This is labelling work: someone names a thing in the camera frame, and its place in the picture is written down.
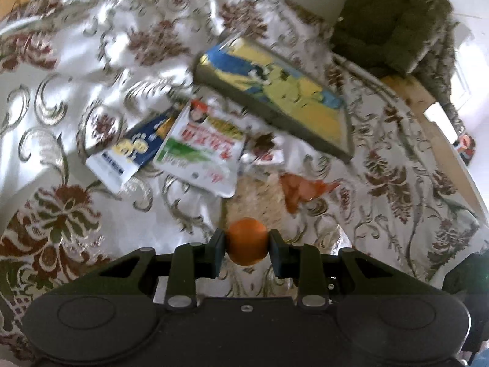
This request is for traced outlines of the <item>wooden bed frame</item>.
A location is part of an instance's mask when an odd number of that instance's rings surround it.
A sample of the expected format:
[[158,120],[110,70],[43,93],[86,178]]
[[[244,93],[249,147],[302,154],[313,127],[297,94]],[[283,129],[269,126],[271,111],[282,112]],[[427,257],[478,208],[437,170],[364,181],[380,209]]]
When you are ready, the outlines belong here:
[[432,145],[439,168],[476,214],[488,220],[488,210],[480,192],[456,147],[453,146],[459,136],[441,104],[413,76],[385,76],[381,81],[410,107]]

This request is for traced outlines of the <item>white red green snack packet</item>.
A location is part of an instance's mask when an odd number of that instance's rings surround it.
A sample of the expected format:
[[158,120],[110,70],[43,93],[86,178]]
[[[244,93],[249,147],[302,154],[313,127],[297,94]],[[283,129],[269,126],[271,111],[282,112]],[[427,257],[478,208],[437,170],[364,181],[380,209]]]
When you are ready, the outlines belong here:
[[244,147],[245,133],[231,116],[193,99],[178,115],[153,163],[189,185],[229,199],[236,190]]

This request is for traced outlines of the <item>dark blue milk powder sachet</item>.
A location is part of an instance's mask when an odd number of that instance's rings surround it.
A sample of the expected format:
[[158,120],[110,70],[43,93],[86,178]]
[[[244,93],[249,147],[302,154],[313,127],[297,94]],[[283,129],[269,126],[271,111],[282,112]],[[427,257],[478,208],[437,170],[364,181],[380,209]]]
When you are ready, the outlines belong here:
[[110,192],[119,193],[154,158],[180,112],[170,108],[140,123],[113,146],[90,156],[85,165]]

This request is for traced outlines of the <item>floral satin bedspread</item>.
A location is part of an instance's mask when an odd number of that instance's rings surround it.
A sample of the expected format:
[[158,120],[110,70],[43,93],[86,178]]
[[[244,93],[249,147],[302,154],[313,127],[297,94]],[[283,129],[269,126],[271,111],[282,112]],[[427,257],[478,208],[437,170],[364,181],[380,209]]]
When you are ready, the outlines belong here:
[[340,184],[285,216],[288,243],[350,245],[434,286],[487,250],[487,225],[410,108],[285,0],[33,0],[1,19],[2,362],[31,362],[22,317],[36,297],[143,246],[206,241],[221,223],[220,198],[152,165],[114,195],[85,162],[168,91],[190,92],[194,55],[225,30],[330,85],[351,114],[350,164],[284,137],[287,172]]

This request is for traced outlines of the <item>orange round fruit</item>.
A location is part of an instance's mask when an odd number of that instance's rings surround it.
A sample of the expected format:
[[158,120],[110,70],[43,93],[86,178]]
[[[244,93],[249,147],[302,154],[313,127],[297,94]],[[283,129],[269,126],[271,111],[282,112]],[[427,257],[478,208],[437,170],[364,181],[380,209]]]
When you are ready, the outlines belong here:
[[234,221],[226,230],[226,252],[240,266],[251,266],[268,253],[269,232],[264,224],[253,218]]

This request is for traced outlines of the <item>grey tray with cartoon lining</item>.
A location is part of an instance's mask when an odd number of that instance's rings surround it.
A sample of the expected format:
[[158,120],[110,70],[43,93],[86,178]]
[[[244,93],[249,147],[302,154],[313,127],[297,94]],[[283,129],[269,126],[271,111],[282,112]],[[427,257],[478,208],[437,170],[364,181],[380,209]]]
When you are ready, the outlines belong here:
[[345,100],[248,36],[230,36],[203,51],[193,79],[319,152],[344,162],[354,156]]

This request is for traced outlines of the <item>clear packet of orange snacks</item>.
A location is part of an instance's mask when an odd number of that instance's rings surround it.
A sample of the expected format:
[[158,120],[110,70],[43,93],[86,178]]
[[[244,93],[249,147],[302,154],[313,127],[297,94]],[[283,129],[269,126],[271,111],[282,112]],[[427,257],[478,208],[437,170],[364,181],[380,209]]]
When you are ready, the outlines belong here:
[[225,201],[226,229],[254,219],[266,229],[285,230],[299,207],[333,192],[339,183],[308,180],[285,170],[281,138],[274,132],[248,133],[234,196]]

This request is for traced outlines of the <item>olive green puffer jacket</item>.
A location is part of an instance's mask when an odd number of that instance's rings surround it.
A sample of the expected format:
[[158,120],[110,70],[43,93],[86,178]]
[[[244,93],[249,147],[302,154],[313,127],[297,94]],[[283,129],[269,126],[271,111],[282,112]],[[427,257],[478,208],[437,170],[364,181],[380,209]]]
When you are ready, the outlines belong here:
[[414,76],[456,129],[453,6],[448,0],[347,0],[332,34],[335,53],[374,76]]

